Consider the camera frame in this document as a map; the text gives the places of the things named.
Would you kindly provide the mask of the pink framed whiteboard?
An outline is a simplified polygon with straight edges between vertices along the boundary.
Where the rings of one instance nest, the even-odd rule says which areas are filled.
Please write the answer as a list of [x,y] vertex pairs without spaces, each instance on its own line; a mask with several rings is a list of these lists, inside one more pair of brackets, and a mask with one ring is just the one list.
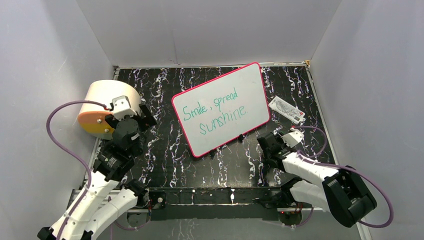
[[171,103],[196,158],[271,119],[261,66],[257,62],[178,93]]

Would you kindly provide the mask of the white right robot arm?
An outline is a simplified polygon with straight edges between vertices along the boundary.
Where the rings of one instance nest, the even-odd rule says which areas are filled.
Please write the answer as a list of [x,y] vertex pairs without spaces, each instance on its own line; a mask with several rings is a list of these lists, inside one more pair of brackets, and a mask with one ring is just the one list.
[[321,166],[299,154],[295,146],[303,139],[304,134],[296,129],[287,134],[266,132],[257,137],[265,163],[294,175],[278,193],[261,203],[288,207],[307,203],[329,211],[341,225],[352,227],[377,207],[376,199],[351,168]]

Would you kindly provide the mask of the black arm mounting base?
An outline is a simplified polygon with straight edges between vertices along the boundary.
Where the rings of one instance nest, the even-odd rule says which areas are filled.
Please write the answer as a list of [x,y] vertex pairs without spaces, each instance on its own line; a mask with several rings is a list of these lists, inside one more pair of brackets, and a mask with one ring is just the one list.
[[131,226],[151,214],[153,221],[180,219],[259,219],[285,225],[302,220],[301,203],[290,203],[280,187],[151,188],[143,212],[127,212]]

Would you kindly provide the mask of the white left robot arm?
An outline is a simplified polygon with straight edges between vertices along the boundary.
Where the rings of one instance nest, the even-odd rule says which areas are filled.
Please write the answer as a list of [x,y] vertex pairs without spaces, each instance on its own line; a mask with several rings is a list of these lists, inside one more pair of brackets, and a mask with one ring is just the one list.
[[107,203],[103,201],[117,187],[126,173],[134,166],[135,158],[142,152],[145,131],[157,121],[143,103],[140,113],[125,113],[118,118],[118,104],[109,107],[99,102],[110,113],[105,121],[114,129],[101,155],[90,169],[83,164],[88,180],[65,213],[52,225],[37,233],[40,240],[95,240],[121,215],[133,207],[147,208],[152,213],[153,201],[149,189],[137,179],[125,183],[119,193]]

